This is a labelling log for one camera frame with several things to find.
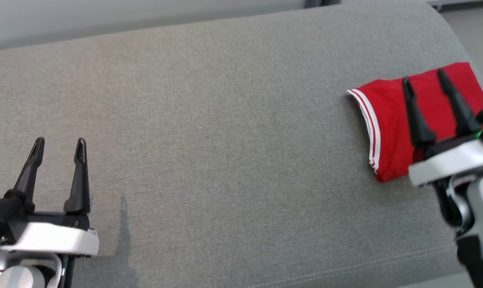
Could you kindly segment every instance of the folded red garment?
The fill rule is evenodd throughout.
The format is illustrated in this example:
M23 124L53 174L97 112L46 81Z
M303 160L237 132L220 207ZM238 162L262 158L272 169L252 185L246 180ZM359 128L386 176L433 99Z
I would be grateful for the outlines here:
M441 68L460 91L472 111L483 109L483 91L469 63ZM437 141L455 136L455 118L448 97L442 92L437 70L410 76L417 104ZM369 164L379 182L408 174L413 163L402 79L375 80L346 91L359 103L369 134Z

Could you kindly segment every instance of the folded fabric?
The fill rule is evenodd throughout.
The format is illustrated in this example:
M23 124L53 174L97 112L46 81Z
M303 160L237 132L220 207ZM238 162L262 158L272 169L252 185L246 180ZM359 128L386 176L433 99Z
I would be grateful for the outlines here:
M472 111L483 109L483 91L469 63L455 63L441 68L460 91ZM455 118L448 97L442 92L437 70L410 76L417 104L437 141L455 136ZM402 79L375 80L346 91L359 103L369 134L369 164L379 182L408 174L413 163L405 110Z

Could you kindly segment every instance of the robotic arm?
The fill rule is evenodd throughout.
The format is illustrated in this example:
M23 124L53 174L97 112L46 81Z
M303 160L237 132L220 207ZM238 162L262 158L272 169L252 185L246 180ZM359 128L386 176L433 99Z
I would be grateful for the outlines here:
M483 288L483 111L477 117L442 70L437 72L457 122L454 138L436 142L417 106L413 87L402 82L415 147L409 166L414 186L432 185L445 221L455 230L457 256L473 282Z
M35 212L32 202L44 139L38 138L13 189L0 199L0 288L70 288L76 258L97 255L99 238L90 228L87 150L79 139L70 198L64 212ZM22 265L50 260L53 267Z

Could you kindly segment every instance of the white stripe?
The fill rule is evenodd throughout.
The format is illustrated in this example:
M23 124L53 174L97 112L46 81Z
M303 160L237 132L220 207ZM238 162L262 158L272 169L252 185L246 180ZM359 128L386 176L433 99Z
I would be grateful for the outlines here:
M378 170L379 167L379 162L380 162L380 146L381 146L381 137L380 137L380 127L378 125L378 120L377 120L377 115L375 114L375 110L373 110L373 106L369 102L368 98L362 91L359 91L357 89L352 89L355 93L357 93L361 98L362 101L366 104L366 107L368 108L369 111L369 118L373 122L373 126L375 127L375 157L373 158L373 161L375 162L375 165L373 168L375 171Z
M371 121L369 120L369 115L366 112L366 109L364 109L364 103L362 103L362 98L358 95L355 94L352 90L347 90L347 94L350 94L357 100L359 103L359 109L361 109L362 116L364 117L364 121L366 122L366 128L368 129L368 134L369 134L369 164L373 166L373 127L371 126Z

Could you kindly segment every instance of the gray upholstered cushion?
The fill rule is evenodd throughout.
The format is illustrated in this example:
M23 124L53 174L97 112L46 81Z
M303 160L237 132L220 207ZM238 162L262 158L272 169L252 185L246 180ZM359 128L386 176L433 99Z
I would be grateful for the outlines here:
M467 61L422 4L308 9L0 51L0 196L88 141L100 255L75 287L392 287L460 271L432 190L379 184L344 91Z

